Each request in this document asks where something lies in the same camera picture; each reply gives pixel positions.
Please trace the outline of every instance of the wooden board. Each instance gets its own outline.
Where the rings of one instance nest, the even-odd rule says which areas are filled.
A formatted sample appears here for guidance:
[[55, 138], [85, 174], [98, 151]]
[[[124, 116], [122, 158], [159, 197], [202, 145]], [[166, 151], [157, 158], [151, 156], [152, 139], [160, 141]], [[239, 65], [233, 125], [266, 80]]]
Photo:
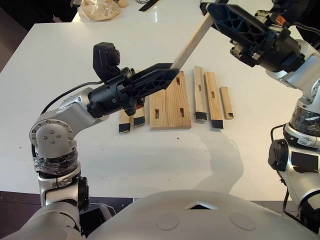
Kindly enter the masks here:
[[149, 97], [151, 130], [190, 129], [191, 118], [184, 72], [181, 71], [166, 90]]
[[203, 68], [194, 66], [194, 100], [195, 100], [195, 117], [200, 121], [207, 121], [207, 109], [205, 105], [205, 86]]
[[220, 93], [221, 93], [224, 117], [225, 119], [228, 119], [228, 120], [233, 119], [234, 112], [232, 111], [228, 88], [226, 86], [220, 87]]
[[119, 133], [122, 134], [130, 131], [131, 118], [132, 116], [128, 116], [125, 110], [121, 109], [119, 111]]
[[204, 73], [204, 82], [207, 91], [212, 127], [223, 129], [223, 118], [215, 74], [213, 72]]

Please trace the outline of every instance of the black object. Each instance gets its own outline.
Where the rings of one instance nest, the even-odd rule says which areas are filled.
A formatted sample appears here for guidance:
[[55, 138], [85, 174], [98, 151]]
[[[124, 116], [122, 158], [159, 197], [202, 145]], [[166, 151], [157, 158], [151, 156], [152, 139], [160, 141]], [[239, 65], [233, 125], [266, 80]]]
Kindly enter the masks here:
[[131, 123], [122, 123], [119, 124], [119, 133], [129, 132], [131, 128]]
[[100, 208], [80, 214], [80, 226], [86, 238], [106, 221]]
[[299, 173], [318, 173], [318, 156], [302, 152], [291, 153], [291, 163]]
[[[304, 63], [305, 56], [287, 28], [279, 32], [270, 30], [238, 5], [210, 3], [207, 11], [215, 28], [235, 45], [231, 54], [243, 63], [251, 67], [261, 65], [271, 72], [294, 72]], [[268, 24], [274, 24], [271, 21], [274, 18], [266, 16], [266, 19]]]
[[197, 119], [199, 121], [207, 121], [207, 113], [196, 111], [195, 112], [195, 119]]
[[146, 122], [146, 118], [144, 116], [133, 118], [133, 125], [135, 127], [141, 126], [145, 124], [145, 122]]
[[299, 205], [299, 220], [302, 225], [318, 234], [320, 227], [320, 190], [307, 195]]
[[143, 107], [144, 97], [166, 89], [179, 73], [172, 63], [157, 63], [135, 74], [127, 67], [120, 70], [120, 54], [112, 43], [99, 43], [93, 48], [93, 68], [104, 85], [89, 93], [87, 111], [100, 118], [124, 109], [128, 116]]
[[145, 5], [143, 5], [139, 11], [140, 12], [145, 12], [147, 11], [149, 8], [151, 8], [153, 5], [155, 5], [159, 0], [150, 0], [148, 1]]
[[284, 139], [274, 140], [269, 148], [268, 163], [273, 170], [285, 171], [288, 162], [289, 148]]
[[224, 129], [223, 120], [211, 120], [211, 125], [214, 129]]
[[86, 210], [89, 205], [89, 186], [85, 176], [79, 176], [78, 179], [78, 209]]

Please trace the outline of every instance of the cable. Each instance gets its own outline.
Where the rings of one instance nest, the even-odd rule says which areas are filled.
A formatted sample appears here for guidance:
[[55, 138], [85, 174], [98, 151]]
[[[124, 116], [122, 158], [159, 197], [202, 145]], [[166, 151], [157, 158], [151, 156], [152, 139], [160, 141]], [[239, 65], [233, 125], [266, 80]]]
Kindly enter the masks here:
[[138, 4], [146, 4], [150, 0], [135, 0]]
[[[59, 95], [55, 99], [53, 99], [51, 102], [49, 102], [49, 104], [47, 106], [45, 106], [45, 108], [42, 110], [41, 115], [44, 114], [56, 101], [63, 98], [65, 95], [68, 95], [69, 93], [72, 93], [73, 91], [78, 90], [78, 89], [83, 88], [88, 85], [99, 85], [102, 83], [103, 83], [102, 81], [88, 81], [88, 82], [82, 83], [78, 86], [75, 86], [74, 88], [71, 88], [70, 90], [62, 93], [61, 95]], [[32, 153], [32, 157], [34, 157], [34, 158], [37, 157], [36, 149], [33, 144], [31, 144], [31, 153]]]
[[271, 131], [270, 131], [271, 142], [274, 141], [274, 130], [279, 129], [279, 128], [284, 128], [285, 125], [286, 125], [286, 123], [285, 123], [285, 124], [282, 124], [282, 125], [279, 125], [279, 126], [275, 126], [275, 127], [273, 127], [273, 128], [271, 129]]
[[315, 27], [307, 26], [307, 25], [304, 25], [304, 24], [302, 24], [300, 22], [294, 22], [292, 25], [293, 26], [297, 26], [300, 29], [316, 33], [316, 34], [318, 34], [320, 36], [320, 30], [315, 28]]
[[282, 205], [282, 211], [284, 212], [285, 215], [287, 215], [288, 217], [292, 218], [293, 220], [297, 221], [298, 223], [300, 223], [300, 220], [293, 216], [291, 213], [287, 212], [286, 207], [287, 207], [287, 203], [288, 203], [288, 198], [289, 198], [289, 191], [288, 188], [286, 189], [286, 194], [283, 200], [283, 205]]

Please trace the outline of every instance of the light wood piece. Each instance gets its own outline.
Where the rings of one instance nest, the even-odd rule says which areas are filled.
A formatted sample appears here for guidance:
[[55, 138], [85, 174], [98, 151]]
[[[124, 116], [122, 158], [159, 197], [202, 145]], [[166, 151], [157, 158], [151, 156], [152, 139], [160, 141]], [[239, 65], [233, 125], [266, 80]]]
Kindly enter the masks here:
[[194, 100], [195, 100], [195, 117], [200, 121], [207, 121], [207, 109], [205, 104], [205, 86], [203, 68], [194, 66]]
[[234, 112], [232, 111], [228, 88], [226, 86], [220, 87], [220, 93], [225, 119], [234, 119]]
[[181, 71], [166, 90], [149, 97], [151, 130], [189, 129], [191, 117], [184, 72]]
[[193, 36], [190, 38], [189, 42], [180, 52], [180, 54], [176, 57], [173, 64], [171, 65], [171, 69], [181, 69], [185, 62], [188, 60], [192, 52], [200, 43], [201, 39], [205, 36], [207, 31], [211, 28], [214, 24], [214, 21], [209, 13], [207, 13], [202, 22], [200, 23], [199, 27], [196, 29]]
[[125, 110], [119, 111], [119, 133], [126, 133], [130, 131], [132, 116], [128, 116]]
[[223, 118], [215, 74], [213, 72], [204, 73], [204, 82], [207, 91], [212, 127], [223, 129]]

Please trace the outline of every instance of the table surface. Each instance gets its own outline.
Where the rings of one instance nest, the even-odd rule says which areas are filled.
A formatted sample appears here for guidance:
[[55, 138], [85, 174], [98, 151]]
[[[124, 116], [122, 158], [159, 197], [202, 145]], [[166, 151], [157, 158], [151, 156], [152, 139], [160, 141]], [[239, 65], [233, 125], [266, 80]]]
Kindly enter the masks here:
[[[159, 1], [157, 7], [161, 9], [165, 2]], [[123, 16], [123, 20], [107, 22], [36, 24], [31, 29], [0, 73], [1, 191], [39, 192], [29, 129], [57, 95], [99, 80], [92, 68], [93, 45], [114, 43], [120, 50], [121, 67], [143, 70], [173, 62], [202, 19], [198, 1], [185, 2], [189, 7], [194, 4], [195, 10], [158, 14], [176, 13], [180, 19], [176, 22], [129, 23], [129, 16], [126, 20]], [[270, 8], [269, 1], [259, 7], [255, 0], [238, 2], [244, 8]], [[191, 12], [195, 14], [192, 21], [182, 17]], [[192, 116], [191, 129], [151, 131], [147, 103], [146, 125], [128, 134], [118, 133], [118, 113], [78, 134], [82, 175], [88, 177], [91, 196], [143, 197], [165, 190], [197, 189], [247, 200], [283, 199], [285, 187], [267, 162], [270, 129], [290, 120], [301, 94], [269, 78], [263, 68], [236, 60], [229, 54], [231, 47], [227, 37], [211, 29], [182, 68], [191, 113], [195, 111], [195, 65], [215, 72], [218, 87], [229, 88], [234, 119], [224, 120], [224, 130], [213, 130], [210, 122], [196, 123]]]

